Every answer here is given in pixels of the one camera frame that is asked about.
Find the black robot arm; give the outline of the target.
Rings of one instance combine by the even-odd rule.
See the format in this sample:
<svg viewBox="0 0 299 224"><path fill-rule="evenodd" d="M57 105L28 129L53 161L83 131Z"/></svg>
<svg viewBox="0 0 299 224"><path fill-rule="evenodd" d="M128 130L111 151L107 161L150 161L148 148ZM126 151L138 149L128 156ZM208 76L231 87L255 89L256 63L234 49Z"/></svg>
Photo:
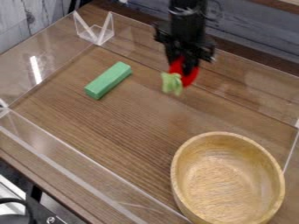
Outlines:
<svg viewBox="0 0 299 224"><path fill-rule="evenodd" d="M168 65L179 62L182 75L190 76L200 61L212 62L216 43L206 24L208 0L170 0L168 20L154 23L154 39L163 44Z"/></svg>

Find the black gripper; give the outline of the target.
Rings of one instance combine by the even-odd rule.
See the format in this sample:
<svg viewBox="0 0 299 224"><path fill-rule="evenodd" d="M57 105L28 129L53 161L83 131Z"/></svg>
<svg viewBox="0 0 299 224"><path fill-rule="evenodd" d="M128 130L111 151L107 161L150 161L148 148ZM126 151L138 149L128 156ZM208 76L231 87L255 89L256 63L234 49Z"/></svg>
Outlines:
<svg viewBox="0 0 299 224"><path fill-rule="evenodd" d="M199 66L199 60L207 62L215 60L216 42L206 34L190 39L190 32L183 34L183 31L179 31L179 33L179 35L172 33L170 22L159 21L154 24L154 40L164 46L168 65L183 58L182 71L183 75L188 76L192 69Z"/></svg>

